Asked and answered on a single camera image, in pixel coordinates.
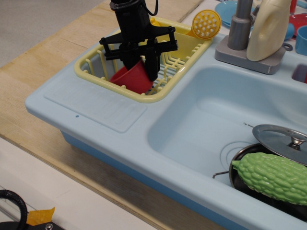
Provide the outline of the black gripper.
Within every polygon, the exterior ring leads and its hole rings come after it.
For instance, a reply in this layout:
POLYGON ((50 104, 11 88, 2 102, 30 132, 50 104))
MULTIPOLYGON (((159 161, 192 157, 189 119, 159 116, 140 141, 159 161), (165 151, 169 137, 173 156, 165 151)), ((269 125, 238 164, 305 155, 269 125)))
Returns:
MULTIPOLYGON (((120 59, 130 70, 148 51, 160 55, 178 49, 174 27, 151 24, 150 17, 158 12, 158 1, 153 13, 144 0, 112 0, 110 8, 115 12, 120 33, 99 41, 107 60, 120 59)), ((160 70, 160 57, 156 55, 145 55, 145 68, 150 81, 157 79, 160 70)))

